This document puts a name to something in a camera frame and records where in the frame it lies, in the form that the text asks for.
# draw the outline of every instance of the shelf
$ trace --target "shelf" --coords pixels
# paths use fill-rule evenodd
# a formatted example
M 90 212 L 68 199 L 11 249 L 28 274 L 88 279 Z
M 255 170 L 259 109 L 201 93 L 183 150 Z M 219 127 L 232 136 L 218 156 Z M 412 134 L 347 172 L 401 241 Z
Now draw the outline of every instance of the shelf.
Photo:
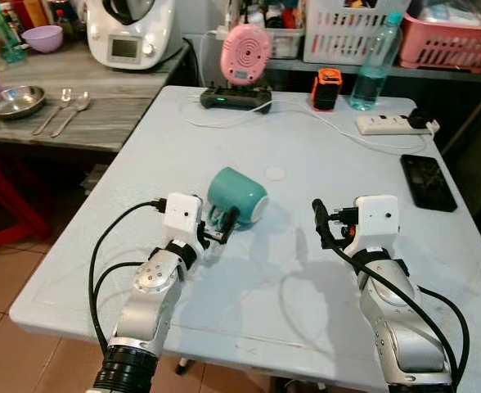
M 305 63 L 302 60 L 282 60 L 282 59 L 270 59 L 266 64 L 267 70 L 316 72 L 319 68 L 337 68 L 343 74 L 356 74 L 360 66 L 359 65 L 342 65 L 342 64 Z M 472 74 L 470 72 L 465 72 L 465 71 L 413 70 L 410 68 L 402 68 L 398 65 L 394 65 L 392 70 L 389 72 L 389 75 L 399 76 L 403 78 L 456 80 L 461 82 L 476 82 L 481 84 L 481 74 Z

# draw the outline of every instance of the bottle cap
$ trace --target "bottle cap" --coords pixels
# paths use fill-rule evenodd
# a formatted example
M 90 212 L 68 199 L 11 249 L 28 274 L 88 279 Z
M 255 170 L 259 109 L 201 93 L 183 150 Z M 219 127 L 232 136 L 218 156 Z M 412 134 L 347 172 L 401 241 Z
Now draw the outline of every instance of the bottle cap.
M 400 25 L 402 22 L 402 13 L 401 12 L 391 12 L 388 15 L 388 19 L 386 20 L 388 23 L 393 25 Z

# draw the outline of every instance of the red stool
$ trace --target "red stool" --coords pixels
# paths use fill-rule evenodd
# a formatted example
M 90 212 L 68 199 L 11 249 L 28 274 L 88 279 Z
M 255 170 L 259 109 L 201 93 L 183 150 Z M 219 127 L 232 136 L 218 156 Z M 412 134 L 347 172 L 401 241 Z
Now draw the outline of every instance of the red stool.
M 29 235 L 35 235 L 43 240 L 50 235 L 50 227 L 44 218 L 22 198 L 2 173 L 2 165 L 7 162 L 11 167 L 18 170 L 21 180 L 38 188 L 44 195 L 47 195 L 44 186 L 21 163 L 16 160 L 0 161 L 0 205 L 19 221 L 16 225 L 0 230 L 0 246 L 16 242 Z

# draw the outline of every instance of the metal bowl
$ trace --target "metal bowl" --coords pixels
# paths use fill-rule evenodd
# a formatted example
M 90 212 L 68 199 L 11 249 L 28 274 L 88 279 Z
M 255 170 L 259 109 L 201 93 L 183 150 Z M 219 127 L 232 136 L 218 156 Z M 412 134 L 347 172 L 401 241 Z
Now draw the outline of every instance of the metal bowl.
M 45 93 L 37 86 L 19 86 L 0 92 L 0 119 L 19 119 L 41 109 Z

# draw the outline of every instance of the white plastic basket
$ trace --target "white plastic basket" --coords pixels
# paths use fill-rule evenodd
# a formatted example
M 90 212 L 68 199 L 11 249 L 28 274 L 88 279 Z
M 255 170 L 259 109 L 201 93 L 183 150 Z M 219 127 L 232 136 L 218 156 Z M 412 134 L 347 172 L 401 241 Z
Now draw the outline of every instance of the white plastic basket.
M 344 0 L 309 0 L 303 59 L 307 63 L 361 65 L 369 41 L 390 12 L 411 0 L 376 0 L 375 8 L 348 8 Z
M 272 42 L 272 59 L 296 59 L 304 29 L 264 29 Z

